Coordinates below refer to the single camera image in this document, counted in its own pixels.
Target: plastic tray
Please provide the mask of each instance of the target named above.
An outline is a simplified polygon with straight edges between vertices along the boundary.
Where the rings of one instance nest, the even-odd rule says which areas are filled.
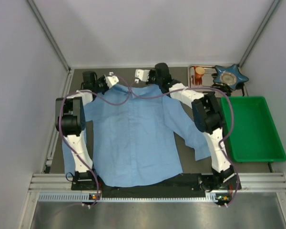
[[[236,162],[286,161],[282,143],[276,131],[264,97],[230,97],[235,125],[227,143]],[[228,102],[221,98],[226,120],[225,133],[231,127]]]

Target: shirt collar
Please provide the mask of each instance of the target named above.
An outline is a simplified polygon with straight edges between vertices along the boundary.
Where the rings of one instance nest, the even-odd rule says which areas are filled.
[[[128,88],[126,86],[119,84],[119,83],[116,84],[115,86],[113,86],[112,88],[119,91],[119,92],[122,92],[122,93],[128,93]],[[152,92],[156,89],[159,89],[159,87],[155,84],[151,84],[151,85],[146,86],[146,87],[132,87],[132,91],[136,95],[144,95],[144,94]]]

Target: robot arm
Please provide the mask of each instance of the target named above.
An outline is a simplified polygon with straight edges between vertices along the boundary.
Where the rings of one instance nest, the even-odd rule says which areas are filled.
[[[226,154],[224,143],[218,143],[223,139],[222,116],[218,102],[214,93],[203,94],[193,90],[186,90],[182,83],[172,79],[168,66],[165,63],[159,63],[152,70],[137,69],[135,81],[144,81],[147,84],[153,83],[160,87],[162,93],[173,92],[169,96],[177,99],[192,108],[194,123],[197,129],[202,132],[207,140],[211,152],[212,171],[218,184],[223,184],[232,178],[234,169],[223,153]]]
[[[97,79],[95,72],[83,72],[84,82],[82,88],[95,93],[105,93],[119,82],[118,78],[110,73],[109,76],[102,76]],[[86,121],[83,107],[92,102],[95,96],[87,91],[77,91],[77,93],[68,96],[63,105],[63,114],[61,117],[61,129],[68,144],[77,152],[81,159],[90,168],[93,162],[89,157],[88,150],[84,139],[84,130]],[[58,120],[63,98],[56,99],[56,120],[55,126],[59,131]],[[79,160],[77,155],[72,152],[75,162],[75,183],[79,180],[93,180],[88,168]]]

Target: gray surface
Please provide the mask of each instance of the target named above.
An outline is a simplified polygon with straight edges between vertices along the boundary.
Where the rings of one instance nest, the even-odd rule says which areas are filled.
[[[285,229],[276,194],[239,194],[229,208],[215,203],[38,203],[32,229]]]
[[[70,88],[70,92],[74,92],[81,87],[82,83],[82,72],[88,69],[76,69],[74,71],[74,76]],[[131,84],[134,81],[135,68],[120,68],[120,69],[94,69],[98,76],[102,76],[105,73],[113,71],[119,76],[122,76],[127,83]],[[184,85],[187,85],[187,68],[186,67],[174,67],[170,68],[171,75],[173,78],[181,81]],[[137,84],[138,87],[144,87],[144,83]],[[193,118],[192,110],[184,105],[184,110],[186,113]],[[87,123],[87,135],[88,135],[88,152],[92,156],[93,152],[93,124],[92,122]],[[177,150],[179,153],[179,158],[184,173],[210,173],[211,171],[211,158],[206,158],[200,161],[195,161],[194,150],[185,145],[184,140],[175,134],[175,140],[177,145]],[[237,163],[239,172],[269,172],[267,163]],[[62,149],[61,149],[61,139],[58,139],[53,163],[51,166],[51,173],[64,173]]]

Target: white wall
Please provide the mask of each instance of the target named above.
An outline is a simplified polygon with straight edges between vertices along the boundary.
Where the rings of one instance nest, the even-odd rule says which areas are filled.
[[[286,152],[286,0],[282,1],[243,67],[250,95],[266,98]],[[284,172],[286,162],[275,163]]]
[[[238,63],[273,0],[35,0],[72,67]]]
[[[66,71],[24,0],[0,0],[0,229],[17,228]]]

